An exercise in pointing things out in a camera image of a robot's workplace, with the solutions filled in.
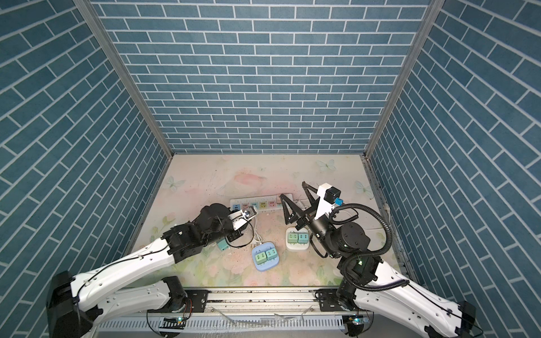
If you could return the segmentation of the long white power strip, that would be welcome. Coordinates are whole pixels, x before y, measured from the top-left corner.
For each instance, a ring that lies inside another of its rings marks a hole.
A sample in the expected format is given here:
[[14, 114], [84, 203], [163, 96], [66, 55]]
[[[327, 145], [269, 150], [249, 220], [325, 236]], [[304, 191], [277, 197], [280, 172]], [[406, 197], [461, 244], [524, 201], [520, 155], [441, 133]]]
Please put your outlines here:
[[[276, 201], [276, 208], [269, 208], [269, 201]], [[240, 210], [242, 208], [254, 206], [257, 211], [281, 211], [283, 209], [279, 195], [266, 195], [260, 197], [242, 197], [230, 200], [230, 209], [232, 211]]]

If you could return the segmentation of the blue square power socket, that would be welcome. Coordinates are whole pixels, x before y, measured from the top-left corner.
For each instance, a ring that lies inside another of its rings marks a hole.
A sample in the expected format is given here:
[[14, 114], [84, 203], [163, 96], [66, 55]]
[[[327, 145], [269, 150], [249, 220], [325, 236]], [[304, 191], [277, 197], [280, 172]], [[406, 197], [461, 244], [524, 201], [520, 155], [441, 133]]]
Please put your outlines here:
[[253, 248], [252, 260], [260, 272], [270, 270], [280, 263], [278, 251], [272, 242], [265, 242]]

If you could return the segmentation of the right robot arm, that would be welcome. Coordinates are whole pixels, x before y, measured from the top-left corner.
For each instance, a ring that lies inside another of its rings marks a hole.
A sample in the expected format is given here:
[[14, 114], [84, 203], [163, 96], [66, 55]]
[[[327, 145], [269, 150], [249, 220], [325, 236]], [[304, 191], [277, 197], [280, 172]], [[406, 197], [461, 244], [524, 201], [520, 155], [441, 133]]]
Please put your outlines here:
[[[372, 311], [422, 337], [473, 337], [479, 329], [473, 304], [439, 297], [383, 260], [392, 247], [393, 231], [379, 212], [363, 204], [346, 204], [341, 191], [330, 184], [303, 183], [302, 188], [310, 203], [306, 209], [280, 195], [285, 223], [299, 230], [308, 228], [325, 250], [324, 256], [339, 260], [342, 282], [336, 298], [342, 308]], [[356, 214], [337, 220], [348, 209]], [[370, 239], [356, 222], [359, 212], [371, 215], [383, 228], [385, 241], [380, 249], [369, 249]]]

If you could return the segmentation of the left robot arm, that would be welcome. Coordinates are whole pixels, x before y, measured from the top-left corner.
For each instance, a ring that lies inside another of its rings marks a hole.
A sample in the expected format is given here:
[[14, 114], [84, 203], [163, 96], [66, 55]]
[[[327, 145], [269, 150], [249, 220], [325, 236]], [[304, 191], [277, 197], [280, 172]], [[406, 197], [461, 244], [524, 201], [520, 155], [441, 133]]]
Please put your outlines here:
[[142, 249], [105, 266], [74, 275], [65, 270], [51, 279], [46, 314], [51, 337], [85, 337], [115, 317], [138, 311], [182, 311], [187, 293], [177, 277], [146, 287], [128, 286], [140, 278], [200, 254], [223, 239], [236, 240], [258, 211], [246, 206], [231, 211], [211, 204], [184, 224], [175, 225]]

